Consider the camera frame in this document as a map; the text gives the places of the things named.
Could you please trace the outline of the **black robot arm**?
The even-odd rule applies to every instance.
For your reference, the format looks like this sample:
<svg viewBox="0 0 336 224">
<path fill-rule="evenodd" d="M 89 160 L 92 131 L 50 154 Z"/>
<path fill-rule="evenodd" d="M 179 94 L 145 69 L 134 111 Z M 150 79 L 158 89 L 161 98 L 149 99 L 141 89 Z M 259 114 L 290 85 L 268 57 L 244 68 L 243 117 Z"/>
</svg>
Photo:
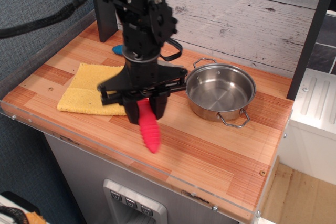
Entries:
<svg viewBox="0 0 336 224">
<path fill-rule="evenodd" d="M 163 65 L 180 56 L 161 55 L 165 43 L 182 50 L 172 39 L 177 32 L 177 20 L 166 0 L 111 1 L 123 27 L 122 55 L 124 68 L 115 77 L 98 85 L 104 105 L 119 104 L 125 108 L 129 121 L 139 122 L 138 102 L 147 98 L 157 119 L 165 111 L 173 92 L 185 89 L 187 70 L 175 65 Z"/>
</svg>

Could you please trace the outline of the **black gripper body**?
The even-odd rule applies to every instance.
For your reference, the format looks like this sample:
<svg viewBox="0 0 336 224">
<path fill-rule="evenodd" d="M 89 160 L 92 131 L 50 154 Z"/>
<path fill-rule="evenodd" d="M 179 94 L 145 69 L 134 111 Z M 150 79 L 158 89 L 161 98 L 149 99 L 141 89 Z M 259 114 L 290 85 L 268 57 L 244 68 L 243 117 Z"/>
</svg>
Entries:
<svg viewBox="0 0 336 224">
<path fill-rule="evenodd" d="M 156 61 L 127 61 L 120 73 L 99 84 L 98 90 L 103 105 L 122 105 L 125 100 L 169 96 L 185 90 L 186 76 L 187 69 L 172 64 L 165 66 Z"/>
</svg>

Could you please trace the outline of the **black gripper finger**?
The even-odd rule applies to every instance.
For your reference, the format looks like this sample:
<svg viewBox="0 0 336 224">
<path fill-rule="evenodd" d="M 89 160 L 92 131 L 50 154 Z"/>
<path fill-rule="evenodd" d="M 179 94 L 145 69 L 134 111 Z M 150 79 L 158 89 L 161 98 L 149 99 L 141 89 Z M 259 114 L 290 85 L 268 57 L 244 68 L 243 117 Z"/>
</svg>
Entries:
<svg viewBox="0 0 336 224">
<path fill-rule="evenodd" d="M 167 105 L 167 96 L 150 97 L 149 102 L 156 119 L 162 118 Z"/>
<path fill-rule="evenodd" d="M 139 123 L 139 107 L 136 100 L 123 99 L 123 106 L 130 123 L 138 125 Z"/>
</svg>

